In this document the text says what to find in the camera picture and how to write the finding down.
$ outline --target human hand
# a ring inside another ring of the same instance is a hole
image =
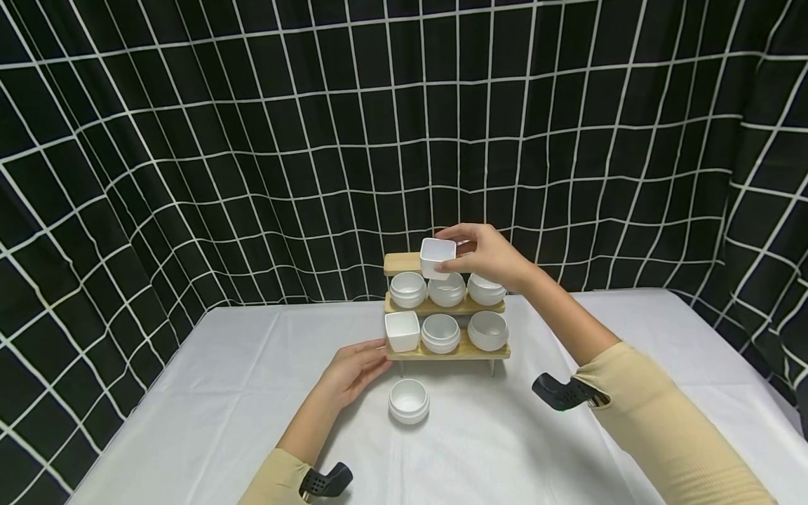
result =
[[[315,390],[340,409],[356,400],[364,388],[393,364],[387,360],[384,339],[342,347],[322,373]]]
[[[473,271],[508,291],[521,291],[527,274],[537,268],[491,225],[460,223],[442,229],[435,238],[467,241],[457,246],[457,258],[441,263],[438,271]]]

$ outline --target wrist-mounted device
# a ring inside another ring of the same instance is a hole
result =
[[[303,477],[301,482],[300,494],[301,497],[308,501],[309,497],[313,496],[340,496],[348,484],[353,480],[353,473],[341,461],[334,465],[334,468],[328,473],[323,475],[315,469],[309,469]]]
[[[584,402],[589,402],[590,406],[604,406],[611,401],[608,395],[574,377],[562,384],[548,373],[542,373],[531,389],[555,410],[569,410]]]

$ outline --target beige sleeve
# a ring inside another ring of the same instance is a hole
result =
[[[310,468],[283,449],[272,449],[238,505],[305,505],[300,487]]]
[[[775,503],[718,429],[652,360],[627,343],[574,375],[606,393],[592,407],[668,505]]]

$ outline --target wooden shelf board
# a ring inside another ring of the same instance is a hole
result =
[[[421,253],[388,253],[385,255],[385,275],[396,276],[403,271],[421,273]]]
[[[389,343],[387,345],[387,359],[390,361],[462,361],[462,360],[507,360],[511,357],[511,346],[505,346],[498,351],[486,352],[477,349],[469,340],[469,333],[462,328],[460,330],[460,343],[457,348],[448,354],[436,354],[423,342],[418,342],[418,347],[414,351],[393,352]]]
[[[390,299],[390,292],[385,294],[385,314],[391,314],[393,312],[404,312],[406,310],[414,310],[416,314],[419,316],[431,316],[433,314],[449,314],[450,316],[467,316],[471,314],[475,314],[480,312],[481,310],[490,310],[492,312],[503,313],[505,312],[505,300],[500,301],[497,305],[480,305],[476,301],[472,300],[468,293],[465,295],[465,299],[460,302],[459,304],[453,307],[441,307],[437,305],[434,301],[427,298],[423,301],[423,303],[414,309],[403,309],[395,304],[393,300]]]

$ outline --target cup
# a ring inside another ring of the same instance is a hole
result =
[[[414,351],[421,338],[418,315],[412,310],[385,314],[385,331],[393,352]]]
[[[413,271],[405,271],[390,281],[390,297],[403,309],[413,309],[427,299],[427,283]]]
[[[436,271],[435,267],[444,261],[454,259],[456,253],[457,244],[453,240],[424,238],[421,241],[421,273],[427,279],[448,279],[448,273]]]
[[[460,327],[452,316],[433,314],[423,321],[421,341],[436,354],[448,354],[460,343]]]
[[[477,274],[469,277],[469,296],[480,305],[497,305],[503,300],[507,290],[501,284],[484,279]]]
[[[429,299],[441,307],[453,307],[465,298],[463,276],[453,271],[446,280],[430,279],[427,286]]]
[[[415,379],[401,379],[390,390],[389,409],[400,423],[420,423],[429,412],[427,389]]]
[[[468,330],[469,340],[481,351],[497,351],[507,343],[507,322],[496,312],[490,310],[477,312],[469,320]]]

